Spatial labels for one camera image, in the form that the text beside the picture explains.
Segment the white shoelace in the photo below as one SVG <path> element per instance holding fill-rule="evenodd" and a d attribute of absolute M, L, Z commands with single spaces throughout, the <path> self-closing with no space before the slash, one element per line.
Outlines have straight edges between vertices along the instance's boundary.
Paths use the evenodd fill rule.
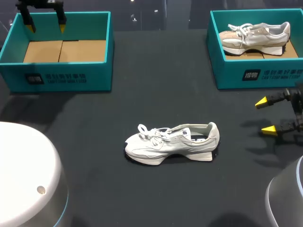
<path fill-rule="evenodd" d="M 145 138 L 149 139 L 154 146 L 163 143 L 163 141 L 171 141 L 169 138 L 169 133 L 171 133 L 170 128 L 152 129 L 148 131 L 143 124 L 139 124 L 138 130 Z"/>
<path fill-rule="evenodd" d="M 247 37 L 247 34 L 251 34 L 252 33 L 250 31 L 251 28 L 252 28 L 252 26 L 253 26 L 252 24 L 244 24 L 244 25 L 241 25 L 241 26 L 228 25 L 228 27 L 232 31 L 236 32 L 237 36 L 242 37 L 242 43 L 241 43 L 240 49 L 242 47 L 244 38 Z"/>

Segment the sneaker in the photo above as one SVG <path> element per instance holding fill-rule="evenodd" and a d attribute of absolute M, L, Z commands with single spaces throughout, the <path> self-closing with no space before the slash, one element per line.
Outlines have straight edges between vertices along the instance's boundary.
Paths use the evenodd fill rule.
<path fill-rule="evenodd" d="M 159 165 L 172 154 L 181 154 L 191 160 L 212 161 L 212 152 L 218 146 L 219 131 L 215 123 L 182 124 L 175 128 L 152 129 L 139 124 L 140 133 L 125 142 L 126 154 L 135 161 Z"/>
<path fill-rule="evenodd" d="M 265 23 L 241 26 L 228 25 L 231 31 L 221 32 L 220 39 L 227 54 L 240 56 L 247 50 L 257 50 L 271 55 L 282 55 L 290 36 L 290 24 Z"/>

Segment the box label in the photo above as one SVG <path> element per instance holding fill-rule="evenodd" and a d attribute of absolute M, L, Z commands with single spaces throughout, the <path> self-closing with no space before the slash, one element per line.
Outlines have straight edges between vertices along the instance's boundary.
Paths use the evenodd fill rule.
<path fill-rule="evenodd" d="M 302 69 L 292 70 L 265 70 L 261 79 L 266 80 L 286 80 L 286 79 L 299 79 L 303 73 Z"/>
<path fill-rule="evenodd" d="M 260 75 L 261 70 L 245 70 L 242 80 L 251 81 L 257 80 Z"/>
<path fill-rule="evenodd" d="M 84 73 L 55 73 L 45 74 L 46 83 L 48 84 L 79 84 L 87 83 Z"/>
<path fill-rule="evenodd" d="M 40 73 L 26 73 L 25 78 L 29 84 L 44 84 Z"/>

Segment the gray cylindrical device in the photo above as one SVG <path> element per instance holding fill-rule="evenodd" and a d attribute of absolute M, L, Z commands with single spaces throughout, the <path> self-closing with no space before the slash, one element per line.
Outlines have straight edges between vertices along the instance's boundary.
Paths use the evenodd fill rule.
<path fill-rule="evenodd" d="M 302 158 L 273 178 L 267 187 L 265 206 L 273 227 L 303 226 Z"/>

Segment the black table surface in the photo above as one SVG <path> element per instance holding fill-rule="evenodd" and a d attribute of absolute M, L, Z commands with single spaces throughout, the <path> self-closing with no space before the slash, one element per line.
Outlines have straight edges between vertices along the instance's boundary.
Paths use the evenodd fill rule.
<path fill-rule="evenodd" d="M 266 187 L 303 155 L 303 139 L 258 134 L 294 118 L 290 103 L 256 110 L 275 90 L 217 90 L 205 37 L 205 30 L 115 32 L 110 93 L 16 95 L 0 80 L 0 120 L 38 129 L 59 152 L 72 227 L 269 226 Z M 221 135 L 213 162 L 174 157 L 143 166 L 124 157 L 140 123 L 209 122 Z"/>

